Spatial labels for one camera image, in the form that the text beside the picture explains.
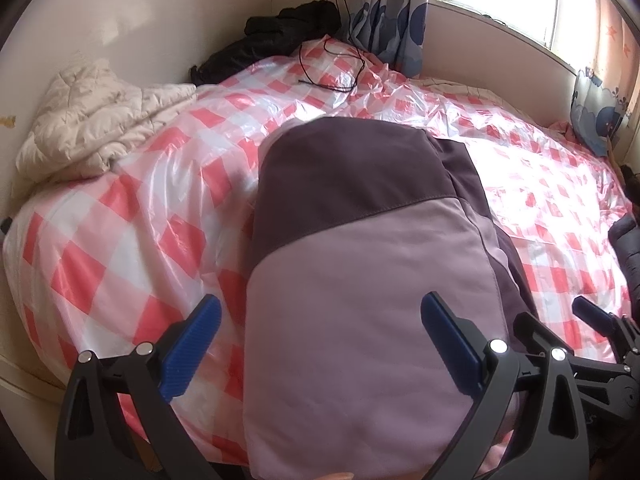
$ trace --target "blue rubber tip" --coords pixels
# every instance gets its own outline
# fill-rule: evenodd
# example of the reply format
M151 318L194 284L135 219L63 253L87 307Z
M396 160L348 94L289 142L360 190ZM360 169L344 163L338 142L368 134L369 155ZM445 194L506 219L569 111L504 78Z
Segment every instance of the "blue rubber tip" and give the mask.
M433 293L422 298L420 316L458 391L474 400L480 397L482 361Z
M166 402L180 397L200 365L207 348L220 328L222 308L215 296L206 296L197 313L162 361L158 389Z
M584 296L578 296L574 299L572 311L574 316L583 320L603 337L611 337L616 330L616 323L611 314L605 312Z

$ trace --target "bed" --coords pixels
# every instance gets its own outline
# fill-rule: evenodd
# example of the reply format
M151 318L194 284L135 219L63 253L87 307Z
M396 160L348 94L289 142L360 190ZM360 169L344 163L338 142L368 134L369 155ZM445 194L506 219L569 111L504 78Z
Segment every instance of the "bed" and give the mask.
M305 43L314 81L350 86L360 62L338 41ZM3 246L12 295L44 364L66 383L78 352L98 357L155 341L205 293L221 328L172 407L204 456L246 464L242 424L245 253L252 236L258 146L292 118L370 118L463 142L492 215L511 237L541 320L580 356L613 359L571 314L584 295L628 313L607 241L628 211L613 170L562 132L541 128L488 91L408 80L373 56L349 94L304 84L298 57L259 62L218 86L111 173L56 185L14 219ZM121 404L143 435L132 403Z

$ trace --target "silver screw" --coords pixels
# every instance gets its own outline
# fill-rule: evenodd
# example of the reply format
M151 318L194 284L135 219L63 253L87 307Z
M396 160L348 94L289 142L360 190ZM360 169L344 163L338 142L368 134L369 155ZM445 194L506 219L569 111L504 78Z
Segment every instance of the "silver screw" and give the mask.
M91 360L92 357L92 352L91 350L85 350L84 352L80 352L80 355L78 356L78 362L79 363L88 363Z
M556 361L564 361L566 359L566 352L562 348L551 349L551 357Z
M493 339L489 343L489 348L497 354L504 354L509 349L507 343L505 343L502 339Z
M138 355L149 355L153 351L154 346L149 342L140 343L138 346L136 346L136 354Z

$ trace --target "curtain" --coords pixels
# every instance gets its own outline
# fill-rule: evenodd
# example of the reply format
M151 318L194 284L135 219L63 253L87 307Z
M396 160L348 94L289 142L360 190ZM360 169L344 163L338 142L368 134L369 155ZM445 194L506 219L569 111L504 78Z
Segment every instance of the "curtain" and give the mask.
M625 133L637 127L638 43L611 0L558 0L552 50L580 68L571 103L574 132L593 153L606 155L607 138L615 145L621 126Z
M428 0L360 0L351 19L356 46L372 52L394 70L417 76Z

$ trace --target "beige quilted jacket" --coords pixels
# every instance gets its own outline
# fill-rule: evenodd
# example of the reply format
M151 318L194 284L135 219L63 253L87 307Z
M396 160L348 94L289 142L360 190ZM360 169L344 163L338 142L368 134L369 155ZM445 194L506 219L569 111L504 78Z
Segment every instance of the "beige quilted jacket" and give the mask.
M63 70L18 154L14 198L28 197L38 184L107 172L195 100L194 85L130 85L105 59Z

